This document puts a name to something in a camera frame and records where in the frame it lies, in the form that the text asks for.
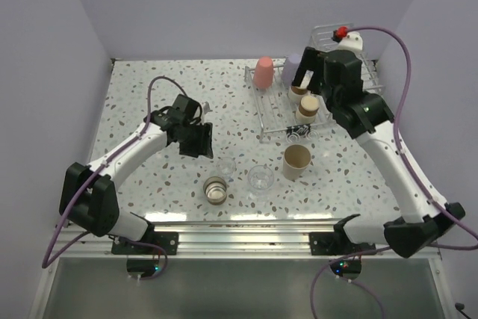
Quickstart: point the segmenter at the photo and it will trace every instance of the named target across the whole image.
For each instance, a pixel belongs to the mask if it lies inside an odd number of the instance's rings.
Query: clear glass cup
[[[236,161],[231,157],[223,157],[216,164],[217,171],[224,179],[230,179],[236,172]]]
[[[247,181],[257,191],[268,190],[274,183],[274,173],[265,164],[254,166],[247,175]]]

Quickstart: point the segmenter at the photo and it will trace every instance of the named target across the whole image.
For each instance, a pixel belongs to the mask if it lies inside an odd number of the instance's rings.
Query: lavender wall
[[[396,28],[412,0],[81,0],[117,58],[250,58],[302,52],[316,25]],[[372,57],[385,39],[371,35]]]
[[[0,317],[25,318],[65,169],[84,161],[109,59],[79,0],[0,0]]]
[[[412,55],[412,85],[402,132],[435,186],[467,211],[464,222],[478,230],[478,33],[477,0],[414,0],[398,27]],[[394,43],[379,61],[387,100],[398,103],[405,65]],[[473,244],[454,229],[443,243]],[[443,251],[456,301],[478,317],[478,253]]]

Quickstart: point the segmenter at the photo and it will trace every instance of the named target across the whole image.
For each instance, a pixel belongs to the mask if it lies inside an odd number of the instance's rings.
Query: cup rim
[[[307,164],[306,164],[305,166],[295,167],[295,166],[293,166],[292,164],[290,164],[290,163],[285,159],[285,155],[286,155],[287,151],[288,151],[291,147],[295,147],[295,146],[307,150],[307,153],[308,153],[308,162],[307,162]],[[288,146],[288,148],[285,149],[285,151],[284,151],[284,162],[285,162],[289,167],[294,168],[294,169],[296,169],[296,170],[303,170],[303,169],[306,168],[309,164],[311,164],[311,161],[312,161],[311,151],[310,151],[307,147],[305,147],[305,146],[303,146],[303,145],[299,145],[298,143],[295,143],[294,145]]]

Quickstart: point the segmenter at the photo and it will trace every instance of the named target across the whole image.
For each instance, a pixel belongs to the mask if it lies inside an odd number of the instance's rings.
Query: glass panel
[[[311,318],[308,291],[323,259],[172,258],[164,276],[127,280],[124,259],[61,260],[45,319]],[[387,319],[443,318],[427,260],[368,259],[358,278],[379,295]],[[362,289],[320,278],[321,319],[380,318]]]

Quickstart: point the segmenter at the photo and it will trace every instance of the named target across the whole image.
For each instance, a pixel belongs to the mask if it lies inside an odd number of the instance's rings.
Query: pink cup
[[[255,65],[254,85],[259,89],[267,89],[274,78],[274,64],[268,56],[263,56]]]

